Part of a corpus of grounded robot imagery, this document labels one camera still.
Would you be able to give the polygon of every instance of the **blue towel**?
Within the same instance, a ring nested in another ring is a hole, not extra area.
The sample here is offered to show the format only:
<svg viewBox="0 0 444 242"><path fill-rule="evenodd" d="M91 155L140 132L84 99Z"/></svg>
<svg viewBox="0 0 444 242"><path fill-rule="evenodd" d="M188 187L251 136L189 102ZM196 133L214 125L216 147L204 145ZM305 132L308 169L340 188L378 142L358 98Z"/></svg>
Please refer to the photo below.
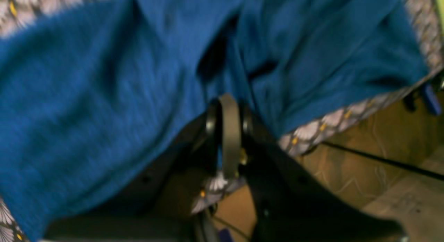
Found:
<svg viewBox="0 0 444 242"><path fill-rule="evenodd" d="M223 93L277 137L426 73L402 0L86 3L0 41L0 195L36 241Z"/></svg>

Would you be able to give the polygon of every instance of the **tiled floor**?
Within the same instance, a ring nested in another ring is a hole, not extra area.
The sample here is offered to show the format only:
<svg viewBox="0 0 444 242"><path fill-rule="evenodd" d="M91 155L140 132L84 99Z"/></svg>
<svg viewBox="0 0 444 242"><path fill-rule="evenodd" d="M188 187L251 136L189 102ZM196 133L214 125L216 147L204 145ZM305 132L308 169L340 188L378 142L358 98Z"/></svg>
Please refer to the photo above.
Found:
<svg viewBox="0 0 444 242"><path fill-rule="evenodd" d="M444 93L440 101L444 106ZM420 165L444 144L444 116L430 115L421 101L414 113L401 102L379 111L368 120L332 137L329 141L357 150L384 156L412 165ZM406 176L406 172L380 162L319 145L297 160L330 191L351 206L363 208ZM251 235L255 223L248 187L219 204L217 217ZM225 227L215 221L217 228ZM236 242L245 239L232 231Z"/></svg>

